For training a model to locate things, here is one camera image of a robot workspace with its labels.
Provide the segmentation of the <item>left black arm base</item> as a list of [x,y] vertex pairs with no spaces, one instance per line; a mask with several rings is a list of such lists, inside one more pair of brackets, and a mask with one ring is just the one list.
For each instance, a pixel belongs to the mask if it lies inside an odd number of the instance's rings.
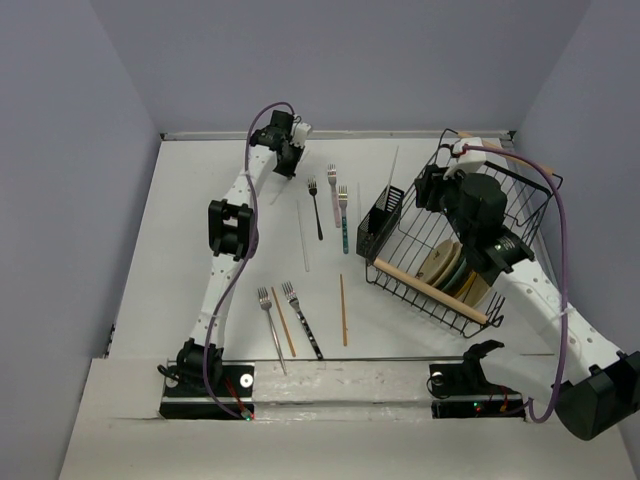
[[181,379],[173,364],[160,366],[164,385],[159,415],[168,420],[241,420],[255,418],[253,388],[255,364],[225,362],[222,377],[212,387],[214,399],[202,380]]

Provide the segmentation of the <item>pink handled fork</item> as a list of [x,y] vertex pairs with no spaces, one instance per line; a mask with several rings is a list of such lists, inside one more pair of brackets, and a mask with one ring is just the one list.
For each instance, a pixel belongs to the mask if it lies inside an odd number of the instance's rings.
[[335,226],[337,228],[340,228],[341,212],[339,207],[338,191],[337,191],[337,171],[334,164],[328,165],[327,178],[328,178],[329,186],[331,189],[331,199],[332,199],[332,208],[333,208]]

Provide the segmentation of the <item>wooden chopstick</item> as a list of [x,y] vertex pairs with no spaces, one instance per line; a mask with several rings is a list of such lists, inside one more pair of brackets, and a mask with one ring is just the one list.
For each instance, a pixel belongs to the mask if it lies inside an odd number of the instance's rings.
[[343,274],[339,275],[339,282],[340,282],[342,342],[343,342],[343,346],[347,347],[348,346],[348,326],[347,326],[346,299],[345,299]]
[[292,358],[296,358],[297,357],[297,352],[296,352],[296,349],[295,349],[295,345],[294,345],[294,342],[292,340],[292,337],[291,337],[291,334],[290,334],[290,331],[289,331],[289,328],[288,328],[288,324],[287,324],[287,321],[286,321],[286,317],[285,317],[284,312],[283,312],[282,307],[281,307],[281,303],[279,301],[279,298],[278,298],[278,295],[276,293],[276,290],[275,290],[275,288],[273,286],[271,287],[271,293],[272,293],[273,298],[275,300],[276,309],[277,309],[277,312],[278,312],[278,315],[279,315],[279,318],[280,318],[280,321],[281,321],[282,329],[283,329],[283,332],[285,334],[285,337],[286,337],[286,340],[287,340],[287,344],[288,344],[291,356],[292,356]]

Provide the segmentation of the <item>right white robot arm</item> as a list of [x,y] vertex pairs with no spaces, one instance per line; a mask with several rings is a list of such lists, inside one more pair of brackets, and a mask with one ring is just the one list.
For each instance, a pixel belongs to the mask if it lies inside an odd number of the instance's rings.
[[507,196],[492,176],[428,165],[414,181],[416,205],[445,216],[468,265],[503,296],[552,350],[531,360],[496,340],[470,347],[462,384],[509,387],[550,407],[589,441],[639,410],[639,354],[601,335],[544,273],[533,251],[504,224]]

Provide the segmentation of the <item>silver fork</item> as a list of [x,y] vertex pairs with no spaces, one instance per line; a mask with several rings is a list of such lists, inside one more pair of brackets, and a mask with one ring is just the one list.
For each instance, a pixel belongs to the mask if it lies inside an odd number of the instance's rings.
[[258,300],[259,300],[259,304],[260,304],[260,308],[262,309],[262,311],[265,313],[268,324],[269,324],[269,328],[271,331],[271,336],[273,339],[273,343],[274,343],[274,347],[278,356],[278,360],[282,369],[282,372],[285,376],[288,375],[288,371],[286,368],[286,364],[285,364],[285,360],[284,360],[284,356],[282,353],[282,349],[281,349],[281,344],[278,338],[278,334],[276,332],[276,328],[275,328],[275,324],[271,315],[271,308],[272,308],[272,302],[271,299],[269,297],[268,291],[265,287],[259,287],[257,289],[257,295],[258,295]]

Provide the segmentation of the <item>black utensil caddy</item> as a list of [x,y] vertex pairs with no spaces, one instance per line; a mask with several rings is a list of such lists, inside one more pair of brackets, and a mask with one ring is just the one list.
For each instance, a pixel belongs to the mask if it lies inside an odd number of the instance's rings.
[[400,220],[404,194],[395,186],[384,189],[358,226],[356,253],[370,264],[378,257]]

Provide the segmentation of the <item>black metal fork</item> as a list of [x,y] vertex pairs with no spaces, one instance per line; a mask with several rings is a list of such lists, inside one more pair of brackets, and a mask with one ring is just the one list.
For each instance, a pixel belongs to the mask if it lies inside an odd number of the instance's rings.
[[323,241],[324,240],[324,234],[323,234],[323,230],[322,230],[322,225],[321,225],[321,220],[320,220],[320,216],[319,216],[319,211],[318,211],[318,204],[317,204],[317,182],[314,176],[310,176],[307,180],[307,186],[308,186],[308,192],[311,195],[311,198],[313,200],[313,205],[314,205],[314,215],[315,215],[315,221],[316,221],[316,228],[317,228],[317,236],[318,236],[318,240],[319,241]]

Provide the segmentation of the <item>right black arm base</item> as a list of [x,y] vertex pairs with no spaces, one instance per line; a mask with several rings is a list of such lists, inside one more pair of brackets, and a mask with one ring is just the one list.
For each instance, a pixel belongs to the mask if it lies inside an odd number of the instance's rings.
[[520,393],[470,380],[461,363],[431,364],[426,388],[434,419],[526,418]]

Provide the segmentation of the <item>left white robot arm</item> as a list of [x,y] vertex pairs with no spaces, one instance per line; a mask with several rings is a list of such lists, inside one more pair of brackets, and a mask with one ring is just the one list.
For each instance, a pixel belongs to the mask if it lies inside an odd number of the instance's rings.
[[272,103],[252,120],[241,170],[228,192],[210,202],[208,244],[212,254],[209,282],[196,323],[171,366],[160,366],[176,383],[188,383],[209,395],[221,383],[225,330],[236,284],[259,243],[258,198],[267,177],[295,176],[311,126],[284,101]]

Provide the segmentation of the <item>black dotted handle fork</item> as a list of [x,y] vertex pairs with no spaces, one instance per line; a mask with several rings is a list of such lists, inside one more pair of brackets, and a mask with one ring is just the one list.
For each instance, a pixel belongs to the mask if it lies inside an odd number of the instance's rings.
[[302,329],[311,345],[311,348],[314,351],[314,354],[316,356],[316,359],[319,361],[323,361],[324,360],[324,355],[322,354],[322,351],[318,345],[318,342],[316,340],[315,335],[312,332],[312,329],[307,321],[307,318],[305,317],[303,310],[300,306],[300,302],[298,299],[298,296],[293,288],[293,285],[287,281],[284,282],[282,284],[282,289],[283,289],[283,293],[285,294],[286,300],[289,303],[289,305],[291,306],[291,308],[294,310],[296,317],[298,319],[298,321],[300,322]]

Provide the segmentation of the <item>teal handled fork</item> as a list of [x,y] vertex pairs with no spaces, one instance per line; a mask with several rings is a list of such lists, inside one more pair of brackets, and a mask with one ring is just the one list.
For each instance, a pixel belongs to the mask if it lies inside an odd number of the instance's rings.
[[342,249],[344,254],[349,253],[349,237],[348,237],[348,220],[347,220],[347,206],[348,206],[348,191],[346,185],[340,185],[338,187],[338,205],[341,215],[341,230],[342,230]]

